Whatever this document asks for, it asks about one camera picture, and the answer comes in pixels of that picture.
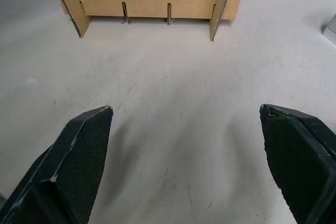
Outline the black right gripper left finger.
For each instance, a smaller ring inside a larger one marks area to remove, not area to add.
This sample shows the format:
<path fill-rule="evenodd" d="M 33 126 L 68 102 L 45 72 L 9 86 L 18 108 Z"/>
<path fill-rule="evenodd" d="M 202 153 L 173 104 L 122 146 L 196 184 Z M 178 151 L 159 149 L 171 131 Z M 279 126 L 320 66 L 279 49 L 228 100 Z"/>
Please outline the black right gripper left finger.
<path fill-rule="evenodd" d="M 88 223 L 101 183 L 113 109 L 71 119 L 1 208 L 1 223 Z"/>

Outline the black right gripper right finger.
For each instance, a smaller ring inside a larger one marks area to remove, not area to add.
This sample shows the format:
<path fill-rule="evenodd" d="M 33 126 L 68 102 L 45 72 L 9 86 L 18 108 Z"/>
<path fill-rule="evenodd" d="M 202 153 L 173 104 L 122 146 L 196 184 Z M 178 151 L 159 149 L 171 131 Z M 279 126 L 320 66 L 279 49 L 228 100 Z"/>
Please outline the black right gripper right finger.
<path fill-rule="evenodd" d="M 317 117 L 263 104 L 267 162 L 297 223 L 335 223 L 335 134 Z"/>

